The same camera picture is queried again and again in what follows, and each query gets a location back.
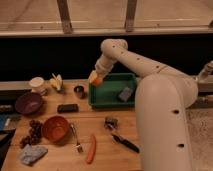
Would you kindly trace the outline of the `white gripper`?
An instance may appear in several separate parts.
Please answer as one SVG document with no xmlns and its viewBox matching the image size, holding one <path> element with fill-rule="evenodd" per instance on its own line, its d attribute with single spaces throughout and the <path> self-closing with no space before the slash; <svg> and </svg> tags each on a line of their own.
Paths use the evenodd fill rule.
<svg viewBox="0 0 213 171">
<path fill-rule="evenodd" d="M 112 70 L 112 63 L 109 59 L 100 58 L 97 60 L 95 64 L 95 70 L 93 70 L 88 77 L 88 81 L 90 83 L 93 83 L 94 81 L 96 81 L 98 78 L 98 75 L 101 76 L 102 78 L 106 77 L 109 74 L 109 72 Z"/>
</svg>

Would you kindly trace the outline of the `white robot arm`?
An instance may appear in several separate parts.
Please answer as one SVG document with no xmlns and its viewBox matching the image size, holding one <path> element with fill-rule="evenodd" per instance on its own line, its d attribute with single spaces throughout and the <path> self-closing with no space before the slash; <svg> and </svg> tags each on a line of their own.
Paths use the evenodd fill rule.
<svg viewBox="0 0 213 171">
<path fill-rule="evenodd" d="M 186 109 L 198 96 L 195 79 L 128 50 L 123 39 L 106 39 L 89 76 L 95 86 L 120 62 L 141 81 L 135 92 L 136 125 L 144 171 L 195 171 Z"/>
</svg>

